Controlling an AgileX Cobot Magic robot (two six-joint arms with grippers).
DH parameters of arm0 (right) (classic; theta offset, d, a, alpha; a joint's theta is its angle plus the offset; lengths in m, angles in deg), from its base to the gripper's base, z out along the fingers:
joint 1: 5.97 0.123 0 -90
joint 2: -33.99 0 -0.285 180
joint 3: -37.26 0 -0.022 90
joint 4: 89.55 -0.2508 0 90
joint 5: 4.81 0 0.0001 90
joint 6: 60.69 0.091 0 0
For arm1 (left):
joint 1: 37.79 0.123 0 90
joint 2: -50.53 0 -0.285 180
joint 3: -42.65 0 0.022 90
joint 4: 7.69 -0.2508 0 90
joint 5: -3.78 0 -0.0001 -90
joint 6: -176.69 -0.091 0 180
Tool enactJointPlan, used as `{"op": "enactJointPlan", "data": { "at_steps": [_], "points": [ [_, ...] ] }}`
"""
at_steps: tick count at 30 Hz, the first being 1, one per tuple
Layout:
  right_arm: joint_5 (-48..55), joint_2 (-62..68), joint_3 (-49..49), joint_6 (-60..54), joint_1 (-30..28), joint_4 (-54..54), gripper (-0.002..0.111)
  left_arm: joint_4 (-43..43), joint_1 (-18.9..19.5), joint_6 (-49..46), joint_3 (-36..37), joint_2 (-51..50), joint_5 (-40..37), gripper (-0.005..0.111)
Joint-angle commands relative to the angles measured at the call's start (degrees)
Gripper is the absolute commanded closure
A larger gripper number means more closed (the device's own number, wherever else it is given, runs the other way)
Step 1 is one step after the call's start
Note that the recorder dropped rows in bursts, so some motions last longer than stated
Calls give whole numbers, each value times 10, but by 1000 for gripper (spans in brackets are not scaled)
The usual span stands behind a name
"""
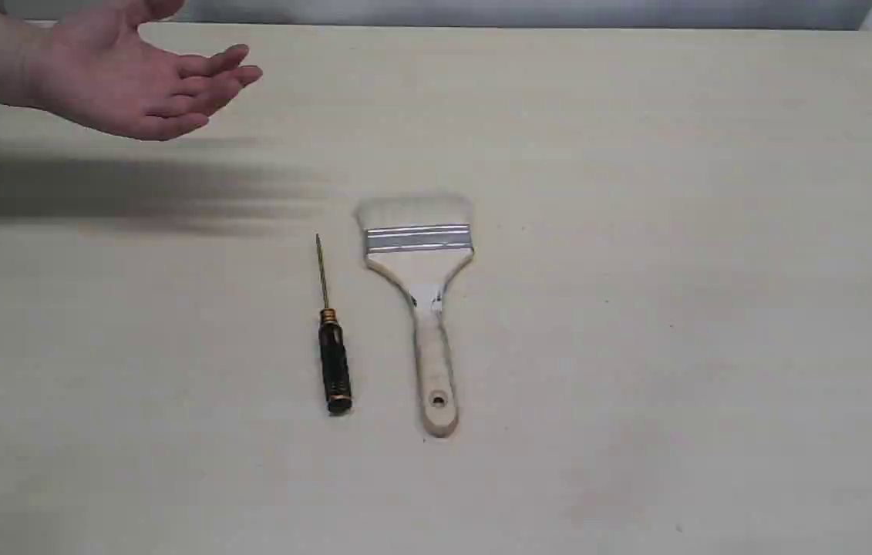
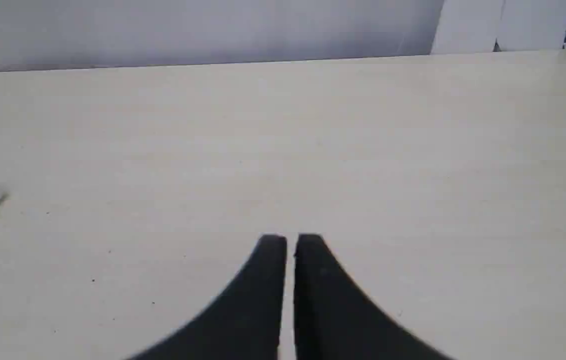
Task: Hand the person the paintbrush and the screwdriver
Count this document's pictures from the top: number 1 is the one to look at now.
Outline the person's bare hand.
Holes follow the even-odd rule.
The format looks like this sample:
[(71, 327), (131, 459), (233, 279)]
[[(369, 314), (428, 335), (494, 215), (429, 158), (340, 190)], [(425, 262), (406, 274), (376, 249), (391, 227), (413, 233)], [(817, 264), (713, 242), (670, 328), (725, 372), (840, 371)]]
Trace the person's bare hand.
[(41, 29), (25, 66), (33, 106), (130, 140), (175, 140), (203, 129), (263, 71), (246, 63), (243, 43), (205, 56), (169, 52), (142, 37), (143, 25), (182, 7), (108, 1)]

